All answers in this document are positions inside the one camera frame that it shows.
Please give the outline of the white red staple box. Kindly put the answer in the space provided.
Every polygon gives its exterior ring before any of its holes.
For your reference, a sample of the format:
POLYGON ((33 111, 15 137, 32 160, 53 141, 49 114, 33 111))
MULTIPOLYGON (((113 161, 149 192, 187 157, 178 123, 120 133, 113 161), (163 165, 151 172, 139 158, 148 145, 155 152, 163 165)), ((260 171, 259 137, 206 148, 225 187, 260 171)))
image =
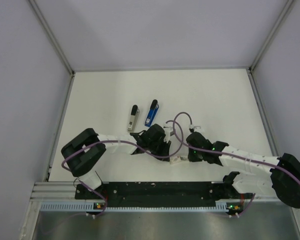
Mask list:
POLYGON ((170 161, 169 161, 169 163, 171 165, 178 164, 178 163, 181 163, 181 162, 182 162, 182 158, 180 156, 171 157, 170 161))

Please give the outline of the blue black stapler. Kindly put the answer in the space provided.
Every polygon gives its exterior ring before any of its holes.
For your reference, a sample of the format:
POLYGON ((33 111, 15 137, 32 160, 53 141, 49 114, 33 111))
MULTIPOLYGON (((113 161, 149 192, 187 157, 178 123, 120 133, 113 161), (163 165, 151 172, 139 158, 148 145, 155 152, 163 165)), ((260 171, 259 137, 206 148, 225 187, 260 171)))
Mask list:
POLYGON ((145 127, 150 127, 155 119, 155 116, 159 110, 159 104, 158 104, 158 100, 154 99, 150 105, 148 114, 146 116, 145 122, 144 122, 144 126, 145 127))

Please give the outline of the grey black stapler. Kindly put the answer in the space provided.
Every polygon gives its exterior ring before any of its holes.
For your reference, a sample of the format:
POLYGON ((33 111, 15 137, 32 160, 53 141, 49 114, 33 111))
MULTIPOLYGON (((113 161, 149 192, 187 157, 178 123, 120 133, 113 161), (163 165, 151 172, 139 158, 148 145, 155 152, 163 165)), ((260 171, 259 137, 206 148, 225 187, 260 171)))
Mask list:
POLYGON ((128 120, 128 125, 127 125, 127 132, 128 133, 133 133, 136 125, 137 125, 137 121, 139 118, 139 114, 140 114, 140 109, 138 107, 138 105, 133 105, 131 112, 130 112, 130 116, 129 116, 129 120, 128 120))

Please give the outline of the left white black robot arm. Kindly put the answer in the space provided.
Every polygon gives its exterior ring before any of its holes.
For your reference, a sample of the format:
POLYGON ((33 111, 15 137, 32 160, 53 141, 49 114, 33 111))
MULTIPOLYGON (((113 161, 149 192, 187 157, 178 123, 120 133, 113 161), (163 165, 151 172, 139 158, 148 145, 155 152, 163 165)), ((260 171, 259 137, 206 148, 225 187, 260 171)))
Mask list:
POLYGON ((105 154, 148 154, 168 162, 172 135, 171 127, 158 124, 119 136, 102 135, 87 128, 61 149, 64 158, 61 166, 86 184, 87 194, 96 199, 103 194, 104 187, 95 165, 105 154))

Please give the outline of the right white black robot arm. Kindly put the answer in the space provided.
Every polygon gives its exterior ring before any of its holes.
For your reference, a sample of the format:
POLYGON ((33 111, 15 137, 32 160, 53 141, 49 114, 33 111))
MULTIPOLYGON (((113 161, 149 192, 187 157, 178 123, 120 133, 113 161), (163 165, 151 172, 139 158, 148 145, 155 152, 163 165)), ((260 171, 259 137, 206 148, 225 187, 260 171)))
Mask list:
POLYGON ((186 143, 189 161, 205 161, 232 170, 223 179, 228 181, 223 185, 227 197, 239 194, 276 197, 287 206, 300 209, 300 162, 292 154, 249 153, 226 142, 211 143, 196 131, 186 138, 186 143))

